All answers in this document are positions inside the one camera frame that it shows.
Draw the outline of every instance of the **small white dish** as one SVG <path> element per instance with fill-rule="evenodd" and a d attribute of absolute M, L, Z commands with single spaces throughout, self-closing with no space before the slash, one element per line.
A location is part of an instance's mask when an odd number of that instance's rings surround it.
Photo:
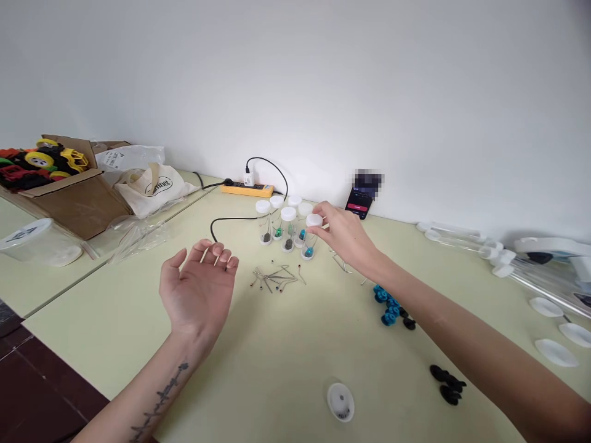
<path fill-rule="evenodd" d="M 563 367 L 577 367 L 579 365 L 579 361 L 571 351 L 553 340 L 543 338 L 536 340 L 534 345 L 544 357 L 554 364 Z"/>
<path fill-rule="evenodd" d="M 529 301 L 529 305 L 546 317 L 562 317 L 564 315 L 564 312 L 562 312 L 562 309 L 558 305 L 555 305 L 544 297 L 532 298 Z"/>
<path fill-rule="evenodd" d="M 591 348 L 591 332 L 575 323 L 564 323 L 558 326 L 566 338 L 583 348 Z"/>

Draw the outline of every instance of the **right hand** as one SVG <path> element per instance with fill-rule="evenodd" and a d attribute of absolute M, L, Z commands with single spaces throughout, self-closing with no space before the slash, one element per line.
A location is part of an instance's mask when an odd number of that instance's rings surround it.
<path fill-rule="evenodd" d="M 328 201 L 318 203 L 313 213 L 320 214 L 329 226 L 326 229 L 311 226 L 307 231 L 324 240 L 348 265 L 367 275 L 379 259 L 380 252 L 361 226 L 359 216 L 335 208 Z"/>

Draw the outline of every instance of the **table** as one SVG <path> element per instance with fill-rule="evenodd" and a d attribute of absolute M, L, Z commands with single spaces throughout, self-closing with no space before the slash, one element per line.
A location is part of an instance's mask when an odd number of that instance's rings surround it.
<path fill-rule="evenodd" d="M 118 266 L 105 266 L 25 321 L 49 348 L 106 397 L 114 398 L 169 333 L 158 297 L 163 260 L 209 237 L 217 217 L 252 216 L 257 199 L 218 189 L 169 222 L 173 238 Z M 493 325 L 591 399 L 588 349 L 570 343 L 554 320 L 528 305 L 512 281 L 467 253 L 426 240 L 412 225 L 368 217 L 364 226 L 402 267 Z M 240 258 L 227 324 L 209 359 L 194 374 L 156 433 L 179 441 L 523 441 L 509 420 L 474 386 L 451 407 L 429 374 L 438 364 L 461 373 L 419 327 L 386 328 L 384 306 L 372 284 L 345 274 L 319 242 L 303 261 L 277 243 L 259 244 L 254 221 L 215 224 L 218 240 Z M 251 287 L 253 270 L 302 265 L 307 285 L 283 293 Z M 565 369 L 543 360 L 533 340 L 551 338 L 579 359 Z M 355 398 L 355 416 L 343 425 L 326 407 L 326 388 L 340 380 Z"/>
<path fill-rule="evenodd" d="M 198 177 L 192 172 L 179 171 L 185 181 L 200 186 Z M 204 185 L 219 183 L 221 179 L 202 175 Z M 172 206 L 169 210 L 156 214 L 149 218 L 153 223 L 170 220 L 197 200 L 202 198 L 212 188 L 204 191 L 195 191 L 187 196 L 185 202 Z M 2 206 L 2 232 L 6 232 L 2 238 L 16 231 L 21 226 L 31 223 L 34 217 L 0 199 Z M 50 301 L 59 297 L 76 283 L 88 277 L 94 271 L 105 265 L 111 256 L 111 252 L 119 244 L 122 234 L 103 232 L 92 239 L 88 244 L 100 255 L 93 260 L 88 254 L 83 254 L 73 263 L 63 268 L 35 265 L 14 260 L 4 254 L 0 254 L 0 277 L 2 280 L 2 300 L 10 306 L 20 317 L 27 318 L 37 312 Z"/>

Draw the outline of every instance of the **power strip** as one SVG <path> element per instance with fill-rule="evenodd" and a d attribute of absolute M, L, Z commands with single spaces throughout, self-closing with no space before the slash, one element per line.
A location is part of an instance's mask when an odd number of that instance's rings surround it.
<path fill-rule="evenodd" d="M 244 183 L 234 182 L 233 185 L 221 185 L 222 192 L 227 194 L 248 195 L 253 197 L 271 198 L 273 185 L 245 186 Z"/>

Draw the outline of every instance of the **phone screen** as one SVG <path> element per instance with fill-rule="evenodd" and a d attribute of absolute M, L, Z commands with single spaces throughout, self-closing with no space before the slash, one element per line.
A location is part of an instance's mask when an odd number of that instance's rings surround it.
<path fill-rule="evenodd" d="M 372 201 L 372 198 L 368 194 L 361 192 L 359 188 L 352 188 L 345 210 L 349 210 L 359 215 L 360 219 L 365 220 Z"/>

